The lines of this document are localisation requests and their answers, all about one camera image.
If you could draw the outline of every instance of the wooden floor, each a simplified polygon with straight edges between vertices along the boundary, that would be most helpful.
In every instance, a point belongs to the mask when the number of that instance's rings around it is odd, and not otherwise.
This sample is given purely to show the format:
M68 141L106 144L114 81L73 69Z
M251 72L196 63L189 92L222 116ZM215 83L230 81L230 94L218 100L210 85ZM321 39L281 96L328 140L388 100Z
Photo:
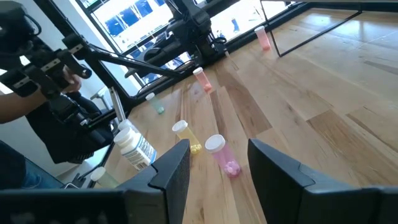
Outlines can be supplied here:
M281 52L353 14L311 9L275 30ZM204 143L222 134L243 173L230 180L206 152L192 156L184 223L265 223L247 160L258 138L354 186L398 185L398 14L360 16L278 58L257 41L205 70L214 91L190 77L159 94L165 113L144 103L130 120L158 150L177 141L185 119ZM114 150L106 164L119 181L135 174Z

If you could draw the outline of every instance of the black metal frame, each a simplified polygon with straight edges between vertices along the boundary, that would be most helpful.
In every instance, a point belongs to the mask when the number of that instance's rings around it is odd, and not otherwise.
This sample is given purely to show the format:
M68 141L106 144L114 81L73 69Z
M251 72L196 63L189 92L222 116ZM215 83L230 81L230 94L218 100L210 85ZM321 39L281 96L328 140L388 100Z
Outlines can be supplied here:
M273 41L273 43L274 43L275 50L276 50L278 56L279 56L279 57L283 57L283 56L287 55L288 53L294 51L295 49L297 49L297 48L299 48L299 47L301 47L301 46L303 46L303 45L309 43L310 41L312 41L312 40L314 40L314 39L320 37L321 35L326 34L327 32L333 30L334 28L336 28L336 27L338 27L338 26L344 24L345 22L349 21L350 19L352 19L352 18L354 18L354 17L360 15L360 14L362 13L362 4L361 4L361 3L357 3L357 6L358 6L358 11L357 11L356 13L354 13L353 15L351 15L351 16L347 17L346 19L344 19L343 21L341 21L341 22L339 22L339 23L337 23L337 24L335 24L335 25L333 25L333 26L331 26L331 27L329 27L329 28L327 28L327 29L321 31L319 34L314 35L313 37L311 37L311 38L309 38L309 39L307 39L307 40L304 40L303 42L297 44L296 46L292 47L291 49L286 50L286 51L283 52L283 53L280 53L280 52L279 52L279 49L278 49L278 46L277 46L277 44L276 44L276 40L275 40L274 34L272 33L272 30L270 30L269 33L270 33L270 35L271 35L271 39L272 39L272 41ZM262 12L264 13L264 17L266 18L266 23L268 24L269 21L268 21L266 12L265 12L264 7L262 6L262 4L261 4L261 8L262 8Z
M331 27L328 27L327 29L321 31L319 34L314 35L313 37L303 41L302 43L299 43L298 45L292 47L291 49L286 50L284 53L280 53L278 46L276 44L276 40L274 37L274 34L272 33L272 29L269 29L266 31L269 31L271 35L271 39L274 43L275 50L278 54L279 57L283 57L287 55L288 53L292 52L293 50L309 43L310 41L320 37L323 34L326 34L327 32L337 28L338 26L344 24L345 22L348 22L350 19L360 15L362 11L382 11L382 12L398 12L398 3L395 2L385 2L385 3L375 3L375 2L354 2L354 3L345 3L345 2L311 2L308 4L310 8L321 8L321 9L344 9L344 10L357 10L356 13L353 15L347 17L343 21L332 25ZM261 4L262 7L262 12L264 13L264 17L266 19L266 24L269 25L270 22L268 21L266 12Z
M123 55L129 55L131 52L137 50L139 47L143 46L148 41L150 41L153 38L152 36L154 36L154 37L158 36L159 34L163 33L166 30L166 28L167 28L167 25L163 26L162 28L160 28L159 30L155 31L150 36L146 37L144 40L141 40L136 45L134 45L131 48L127 49L125 52L122 52L122 51L120 51L119 49L117 49L114 46L114 45L116 45L116 43L112 42L112 40L110 38L107 38L108 34L106 34L104 32L104 30L100 27L100 25L97 23L97 21L95 21L95 19L91 15L91 13L94 13L97 9L99 9L101 7L102 4L107 3L109 0L103 0L103 3L101 1L96 1L92 5L88 6L87 8L84 7L83 3L80 0L75 0L75 1L78 3L78 5L80 6L81 10L83 10L83 12L89 18L89 20L94 24L95 28L104 37L106 42L111 46L112 50L114 50L115 52L119 52L119 53L121 53Z
M264 26L266 32L269 32L270 30L281 26L285 22L293 19L294 17L300 15L301 13L309 9L311 9L311 3L309 2L295 3L293 5L290 5L289 8L278 13L274 17L270 18L268 22L264 21L263 23L259 24L259 26ZM257 27L253 27L247 32L241 34L238 38L228 41L226 43L228 51L234 52L235 50L238 50L240 47L255 40L257 38L256 33L254 32L256 28Z

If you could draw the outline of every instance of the clear plastic bottle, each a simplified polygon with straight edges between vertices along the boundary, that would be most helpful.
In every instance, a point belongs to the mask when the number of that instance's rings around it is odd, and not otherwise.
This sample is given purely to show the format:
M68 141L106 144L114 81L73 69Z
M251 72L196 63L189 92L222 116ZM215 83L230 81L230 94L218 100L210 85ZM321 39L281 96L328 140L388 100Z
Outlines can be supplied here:
M222 135L215 134L208 138L205 147L214 156L218 165L228 177L237 177L241 173L241 166Z
M145 169L156 160L156 150L140 133L130 127L120 131L113 141L121 148L120 153L137 170Z
M107 173L104 167L98 167L95 169L91 173L90 179L105 188L116 188L120 184L109 173Z
M162 114L164 112L164 107L160 103L160 101L156 98L155 93L149 93L145 99L149 101L149 103L154 107L158 114Z
M191 129L188 127L188 123L181 120L173 125L173 132L181 139L189 139L191 144L190 150L192 154L196 154L201 150L201 144L198 139L192 133Z
M259 39L262 50L270 50L271 45L269 44L269 39L267 37L267 33L264 26L259 26L254 31L257 35L257 38Z
M125 128L131 128L133 131L138 132L138 129L128 119L123 120L118 125L119 131L121 131Z
M193 71L193 74L198 79L200 85L203 87L206 93L211 91L211 84L209 79L207 79L205 73L203 72L203 68L199 67Z

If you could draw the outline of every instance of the blue jeans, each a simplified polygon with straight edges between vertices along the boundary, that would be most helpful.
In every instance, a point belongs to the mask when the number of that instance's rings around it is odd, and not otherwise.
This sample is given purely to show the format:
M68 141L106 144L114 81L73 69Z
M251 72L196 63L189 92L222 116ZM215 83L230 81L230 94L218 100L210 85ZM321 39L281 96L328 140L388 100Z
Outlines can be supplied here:
M24 182L22 183L22 189L51 189L51 185L39 175L33 172L26 171Z
M62 183L50 176L50 174L33 166L31 162L26 162L22 189L58 189L61 186Z

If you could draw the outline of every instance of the pink pill bottle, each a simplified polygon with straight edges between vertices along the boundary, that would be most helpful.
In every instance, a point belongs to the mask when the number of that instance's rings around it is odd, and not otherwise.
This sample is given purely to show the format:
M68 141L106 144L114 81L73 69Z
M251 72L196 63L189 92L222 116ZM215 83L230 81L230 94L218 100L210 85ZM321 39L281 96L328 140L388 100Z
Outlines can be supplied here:
M241 173L241 166L222 135L215 134L208 138L205 148L217 160L218 165L228 177L237 177Z
M257 35L257 38L259 39L260 45L262 47L262 50L270 50L271 45L269 44L269 39L266 34L266 30L264 29L264 26L259 26L257 27L254 32Z
M207 79L205 73L203 72L203 68L199 67L193 71L194 76L199 81L200 85L203 87L206 93L211 91L211 84L209 79Z

